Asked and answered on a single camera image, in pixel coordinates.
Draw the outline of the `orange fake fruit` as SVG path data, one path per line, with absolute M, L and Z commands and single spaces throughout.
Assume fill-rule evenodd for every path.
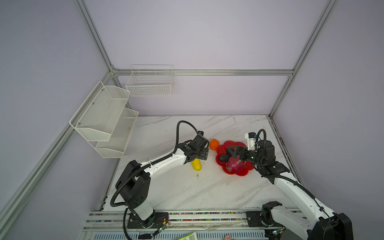
M 216 151 L 219 146 L 220 146 L 220 142 L 218 140 L 212 139 L 210 141 L 210 145 L 209 145 L 210 150 Z

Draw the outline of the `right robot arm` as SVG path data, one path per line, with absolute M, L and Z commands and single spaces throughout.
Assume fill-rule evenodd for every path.
M 278 201 L 263 204 L 259 221 L 264 227 L 279 224 L 303 240 L 352 240 L 353 225 L 350 218 L 337 214 L 322 204 L 296 179 L 290 178 L 290 170 L 276 160 L 271 141 L 251 142 L 250 147 L 228 142 L 217 148 L 217 163 L 230 174 L 250 171 L 254 168 L 263 178 L 282 190 L 304 214 L 300 217 Z

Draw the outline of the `yellow fake fruit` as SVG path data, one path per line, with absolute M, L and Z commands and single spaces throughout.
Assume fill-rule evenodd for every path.
M 202 169 L 201 161 L 200 159 L 195 159 L 191 162 L 192 167 L 195 171 L 200 171 Z

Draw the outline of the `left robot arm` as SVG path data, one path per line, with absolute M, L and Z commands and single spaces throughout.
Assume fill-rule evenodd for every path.
M 151 182 L 175 167 L 195 159 L 206 160 L 209 143 L 204 133 L 198 131 L 193 140 L 177 144 L 175 150 L 155 160 L 129 162 L 115 184 L 116 192 L 111 198 L 111 207 L 125 206 L 139 218 L 142 227 L 150 227 L 156 218 L 156 211 L 147 201 Z

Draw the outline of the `pink dragon fruit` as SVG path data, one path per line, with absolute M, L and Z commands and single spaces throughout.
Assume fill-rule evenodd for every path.
M 229 162 L 226 163 L 226 170 L 230 173 L 237 173 L 239 170 L 242 170 L 246 166 L 246 162 Z

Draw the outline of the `dark avocado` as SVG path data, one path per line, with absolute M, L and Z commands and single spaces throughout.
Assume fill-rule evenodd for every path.
M 223 154 L 223 155 L 218 156 L 218 160 L 221 163 L 227 163 L 229 161 L 230 157 L 231 157 L 230 155 Z

